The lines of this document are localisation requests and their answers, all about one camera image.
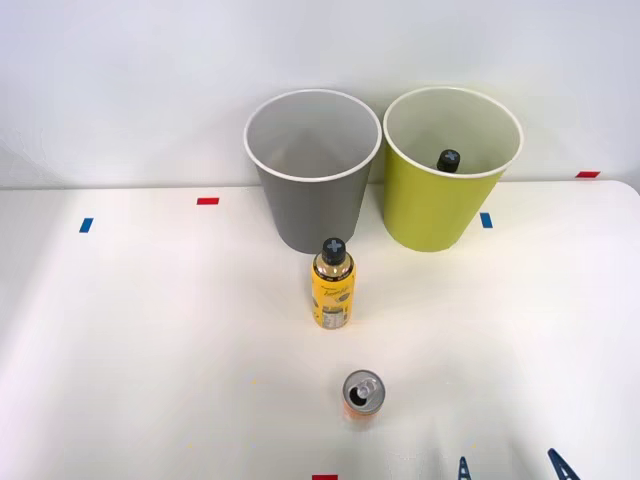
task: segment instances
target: gray bucket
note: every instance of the gray bucket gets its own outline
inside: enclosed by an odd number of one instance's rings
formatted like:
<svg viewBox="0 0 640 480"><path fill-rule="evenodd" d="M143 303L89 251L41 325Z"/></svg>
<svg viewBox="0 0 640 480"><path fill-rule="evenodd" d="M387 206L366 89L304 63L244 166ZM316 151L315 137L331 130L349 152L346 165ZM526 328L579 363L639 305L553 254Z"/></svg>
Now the gray bucket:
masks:
<svg viewBox="0 0 640 480"><path fill-rule="evenodd" d="M317 253L356 228L371 161L382 142L375 113L332 90L298 90L264 103L244 131L278 233Z"/></svg>

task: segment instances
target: bottle label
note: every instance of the bottle label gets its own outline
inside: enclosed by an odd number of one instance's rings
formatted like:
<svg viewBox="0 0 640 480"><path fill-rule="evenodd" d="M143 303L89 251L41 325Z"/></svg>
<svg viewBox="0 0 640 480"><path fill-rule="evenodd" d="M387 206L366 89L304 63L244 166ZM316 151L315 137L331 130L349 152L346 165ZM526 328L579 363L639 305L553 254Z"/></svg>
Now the bottle label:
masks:
<svg viewBox="0 0 640 480"><path fill-rule="evenodd" d="M311 266L313 317L323 328L340 328L351 318L356 266L351 273L337 282L319 277Z"/></svg>

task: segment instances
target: white rim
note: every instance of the white rim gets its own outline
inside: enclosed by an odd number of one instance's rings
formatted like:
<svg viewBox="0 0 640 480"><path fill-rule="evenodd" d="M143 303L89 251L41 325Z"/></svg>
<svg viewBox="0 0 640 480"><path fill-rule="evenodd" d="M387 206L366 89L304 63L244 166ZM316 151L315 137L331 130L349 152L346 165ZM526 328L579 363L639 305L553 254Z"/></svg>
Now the white rim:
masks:
<svg viewBox="0 0 640 480"><path fill-rule="evenodd" d="M425 92L427 90L457 90L457 91L460 91L460 92L469 93L471 95L475 95L477 97L483 98L484 100L487 100L487 101L493 103L494 105L496 105L497 107L501 108L509 116L509 118L511 118L511 120L515 124L516 128L518 129L518 135L520 136L520 143L518 144L518 150L516 150L516 153L513 155L511 160L509 160L507 163L505 163L504 165L501 165L498 168L494 168L493 170L489 170L488 172L470 173L470 174L441 172L440 170L436 170L434 168L429 168L429 167L427 167L425 165L422 165L422 164L416 162L415 160L411 160L411 158L409 158L407 155L405 155L405 153L402 150L400 150L398 148L398 146L393 142L393 139L389 135L389 129L387 128L388 127L387 123L388 123L388 120L389 120L389 115L391 114L391 111L393 110L393 107L395 107L398 103L400 103L401 101L403 101L407 97L410 97L412 95L416 95L418 93ZM483 177L490 177L492 175L495 175L496 173L500 173L500 172L506 170L507 167L509 165L511 165L511 163L516 158L518 158L518 155L520 155L520 152L522 151L522 145L524 144L524 132L522 131L522 126L520 125L520 122L518 121L516 116L513 113L511 113L511 111L509 111L509 109L507 107L505 107L503 104L501 104L497 100L491 98L490 96L485 95L484 93L476 92L474 90L470 90L468 88L463 88L463 87L423 87L423 88L419 88L417 90L412 90L411 92L405 93L404 95L396 98L395 101L391 105L389 105L389 108L387 108L387 111L384 114L384 119L382 120L382 128L384 129L384 136L387 139L387 143L391 146L391 148L393 148L394 152L396 152L398 155L400 155L400 157L402 159L406 160L407 162L409 162L414 167L417 167L420 170L424 170L425 172L433 173L435 175L440 175L442 177L450 177L450 178L460 178L460 179L465 179L465 178L468 178L468 179L483 178Z"/></svg>
<svg viewBox="0 0 640 480"><path fill-rule="evenodd" d="M341 97L348 98L349 100L363 107L369 113L369 115L371 115L371 118L373 118L374 123L376 125L376 130L378 132L376 144L373 147L373 150L371 151L369 156L367 156L367 158L365 158L362 162L360 162L355 167L352 167L349 170L345 170L344 172L336 173L335 175L330 175L328 177L294 177L293 175L287 175L286 173L282 173L277 170L274 170L273 168L267 167L264 163L258 160L257 157L251 151L251 148L249 147L248 133L249 133L249 128L251 128L251 124L253 123L253 120L256 118L256 116L258 116L258 114L264 108L266 108L270 104L277 102L282 98L289 97L292 95L298 95L300 93L330 93L332 95L339 95ZM376 153L380 149L381 144L382 144L382 127L380 126L380 119L376 116L373 110L371 110L371 108L366 103L364 103L362 100L358 100L357 98L352 97L351 95L347 95L346 93L337 92L335 90L326 90L322 88L294 90L293 92L283 93L282 95L273 97L272 99L267 100L265 103L260 105L258 109L255 112L253 112L253 114L249 117L249 120L247 121L247 124L244 127L244 149L246 150L249 157L251 157L251 160L253 160L253 163L255 163L258 167L260 167L264 171L269 172L271 175L275 175L276 177L284 178L285 180L291 180L294 182L304 182L304 183L328 182L331 180L337 180L339 178L346 177L347 175L357 172L358 170L366 166L371 160L373 160L373 157L376 155Z"/></svg>

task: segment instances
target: yellow bottle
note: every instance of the yellow bottle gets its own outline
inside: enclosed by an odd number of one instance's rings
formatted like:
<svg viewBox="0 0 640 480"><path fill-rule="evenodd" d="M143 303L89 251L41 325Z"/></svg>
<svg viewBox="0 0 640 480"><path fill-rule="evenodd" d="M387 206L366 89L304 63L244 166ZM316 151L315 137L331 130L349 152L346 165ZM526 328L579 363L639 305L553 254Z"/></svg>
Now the yellow bottle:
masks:
<svg viewBox="0 0 640 480"><path fill-rule="evenodd" d="M323 328L343 327L351 318L356 264L339 238L329 238L313 259L313 317Z"/></svg>

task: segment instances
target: can lid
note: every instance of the can lid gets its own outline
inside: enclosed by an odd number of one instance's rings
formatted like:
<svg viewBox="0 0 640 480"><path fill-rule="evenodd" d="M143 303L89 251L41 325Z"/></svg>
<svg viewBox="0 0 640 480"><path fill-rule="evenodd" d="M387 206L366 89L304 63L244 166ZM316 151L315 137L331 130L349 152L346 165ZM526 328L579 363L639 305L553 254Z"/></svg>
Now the can lid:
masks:
<svg viewBox="0 0 640 480"><path fill-rule="evenodd" d="M369 370L357 370L347 377L342 396L350 408L364 415L373 415L384 402L386 391L380 377Z"/></svg>
<svg viewBox="0 0 640 480"><path fill-rule="evenodd" d="M460 154L455 150L443 150L436 165L438 170L447 173L456 173L460 165Z"/></svg>
<svg viewBox="0 0 640 480"><path fill-rule="evenodd" d="M347 247L339 238L328 238L322 244L322 259L328 265L340 265L346 257Z"/></svg>

